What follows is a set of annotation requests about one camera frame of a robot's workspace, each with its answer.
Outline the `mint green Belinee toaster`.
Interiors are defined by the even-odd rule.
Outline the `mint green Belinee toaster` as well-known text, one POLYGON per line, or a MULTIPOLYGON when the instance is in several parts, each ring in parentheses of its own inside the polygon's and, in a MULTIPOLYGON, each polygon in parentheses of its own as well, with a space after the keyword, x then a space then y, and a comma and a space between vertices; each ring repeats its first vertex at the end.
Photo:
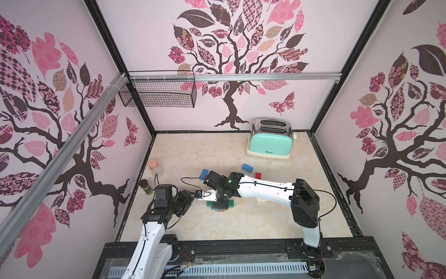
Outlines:
POLYGON ((289 122, 261 117, 252 123, 246 153, 261 158, 289 159, 294 139, 289 122))

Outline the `light blue large brick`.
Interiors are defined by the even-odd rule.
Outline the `light blue large brick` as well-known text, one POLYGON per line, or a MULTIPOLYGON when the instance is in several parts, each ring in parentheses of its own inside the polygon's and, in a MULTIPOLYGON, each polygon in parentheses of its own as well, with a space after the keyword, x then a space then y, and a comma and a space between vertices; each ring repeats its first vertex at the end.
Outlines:
POLYGON ((254 168, 252 166, 247 165, 245 163, 242 165, 242 169, 248 173, 253 173, 253 170, 254 170, 254 168))

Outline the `pink lidded glass jar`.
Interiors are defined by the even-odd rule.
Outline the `pink lidded glass jar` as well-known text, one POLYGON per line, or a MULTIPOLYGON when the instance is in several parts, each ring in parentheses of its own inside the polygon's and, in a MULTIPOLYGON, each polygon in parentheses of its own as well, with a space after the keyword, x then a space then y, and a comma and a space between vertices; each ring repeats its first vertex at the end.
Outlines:
POLYGON ((160 178, 164 174, 163 167, 155 159, 149 160, 147 166, 154 177, 160 178))

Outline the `aluminium rail back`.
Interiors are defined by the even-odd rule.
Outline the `aluminium rail back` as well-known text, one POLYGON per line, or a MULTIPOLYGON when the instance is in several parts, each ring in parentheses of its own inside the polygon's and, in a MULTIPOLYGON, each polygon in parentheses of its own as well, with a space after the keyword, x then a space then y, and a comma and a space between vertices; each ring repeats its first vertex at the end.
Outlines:
POLYGON ((203 74, 196 75, 195 81, 278 81, 278 80, 340 80, 342 73, 264 73, 264 74, 203 74))

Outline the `small light blue brick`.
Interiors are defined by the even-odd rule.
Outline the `small light blue brick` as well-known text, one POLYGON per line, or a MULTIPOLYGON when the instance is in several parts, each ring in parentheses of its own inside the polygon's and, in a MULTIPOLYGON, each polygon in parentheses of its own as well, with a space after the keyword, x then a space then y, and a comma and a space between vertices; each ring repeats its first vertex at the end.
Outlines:
POLYGON ((199 180, 205 180, 207 175, 209 174, 209 171, 207 169, 203 169, 200 176, 199 176, 199 180))

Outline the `aluminium rail left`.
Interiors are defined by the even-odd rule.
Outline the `aluminium rail left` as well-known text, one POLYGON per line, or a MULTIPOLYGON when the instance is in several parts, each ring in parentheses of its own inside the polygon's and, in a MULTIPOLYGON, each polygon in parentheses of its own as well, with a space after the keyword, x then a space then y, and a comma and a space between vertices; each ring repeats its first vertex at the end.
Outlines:
POLYGON ((113 97, 126 82, 125 73, 115 76, 87 116, 63 144, 56 157, 50 161, 31 189, 25 193, 14 210, 1 224, 1 257, 4 257, 9 251, 18 235, 46 197, 46 194, 55 184, 57 178, 68 165, 82 142, 87 138, 93 125, 99 120, 108 104, 111 103, 113 97))

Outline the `aluminium rail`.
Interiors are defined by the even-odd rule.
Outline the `aluminium rail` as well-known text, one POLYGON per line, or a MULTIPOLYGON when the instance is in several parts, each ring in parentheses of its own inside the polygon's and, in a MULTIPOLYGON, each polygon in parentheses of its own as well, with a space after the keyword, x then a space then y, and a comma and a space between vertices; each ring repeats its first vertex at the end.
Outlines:
POLYGON ((87 138, 93 125, 99 120, 108 104, 111 103, 113 97, 126 82, 125 73, 115 76, 87 116, 63 144, 56 157, 50 161, 31 189, 25 193, 14 210, 1 224, 1 257, 4 257, 9 251, 18 235, 46 197, 46 194, 55 184, 57 178, 68 165, 82 142, 87 138))
POLYGON ((203 74, 196 75, 195 81, 278 81, 278 80, 340 80, 342 73, 264 73, 264 74, 203 74))

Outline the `dark spice bottle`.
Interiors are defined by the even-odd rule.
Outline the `dark spice bottle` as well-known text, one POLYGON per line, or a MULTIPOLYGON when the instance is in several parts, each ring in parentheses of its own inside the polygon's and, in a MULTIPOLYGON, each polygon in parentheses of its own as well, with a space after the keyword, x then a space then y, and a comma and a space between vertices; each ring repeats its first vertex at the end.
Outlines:
POLYGON ((138 183, 139 187, 144 191, 146 195, 151 195, 153 192, 153 188, 150 186, 149 181, 147 179, 142 179, 138 183))

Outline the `black enclosure corner post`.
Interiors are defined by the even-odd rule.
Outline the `black enclosure corner post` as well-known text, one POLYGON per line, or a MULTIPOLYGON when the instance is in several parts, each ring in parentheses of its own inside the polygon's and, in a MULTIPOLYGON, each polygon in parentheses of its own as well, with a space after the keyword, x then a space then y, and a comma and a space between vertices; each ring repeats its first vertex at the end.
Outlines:
POLYGON ((365 27, 362 30, 362 33, 360 34, 353 50, 351 51, 348 59, 346 60, 346 63, 341 70, 341 77, 339 81, 335 82, 324 103, 322 104, 322 108, 319 110, 319 113, 310 129, 311 134, 316 134, 322 122, 327 117, 332 105, 343 89, 344 84, 348 80, 350 74, 352 74, 354 67, 360 60, 361 55, 364 53, 366 47, 368 46, 373 35, 376 33, 376 30, 379 28, 379 25, 381 24, 386 12, 391 7, 391 5, 391 0, 380 0, 377 2, 375 9, 369 17, 365 27))

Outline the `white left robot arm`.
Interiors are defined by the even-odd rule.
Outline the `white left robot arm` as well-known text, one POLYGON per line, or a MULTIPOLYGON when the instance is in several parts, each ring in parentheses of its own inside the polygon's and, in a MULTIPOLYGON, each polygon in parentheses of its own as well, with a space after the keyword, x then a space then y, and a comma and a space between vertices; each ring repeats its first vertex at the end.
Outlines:
POLYGON ((165 268, 174 254, 172 244, 162 241, 172 216, 183 216, 190 208, 195 194, 182 190, 174 197, 171 187, 157 189, 154 199, 142 215, 138 244, 122 275, 123 279, 162 279, 165 268))

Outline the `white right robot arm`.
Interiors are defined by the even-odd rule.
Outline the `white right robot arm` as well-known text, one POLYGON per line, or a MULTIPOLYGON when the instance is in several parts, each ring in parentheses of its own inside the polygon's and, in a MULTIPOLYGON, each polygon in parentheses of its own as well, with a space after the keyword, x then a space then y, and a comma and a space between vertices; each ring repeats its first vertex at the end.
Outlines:
POLYGON ((305 180, 276 183, 255 179, 243 173, 232 172, 226 177, 211 171, 205 177, 203 184, 211 189, 200 190, 198 198, 212 202, 216 209, 228 209, 229 200, 233 197, 260 198, 290 208, 295 223, 302 227, 303 246, 312 249, 321 246, 320 197, 305 180))

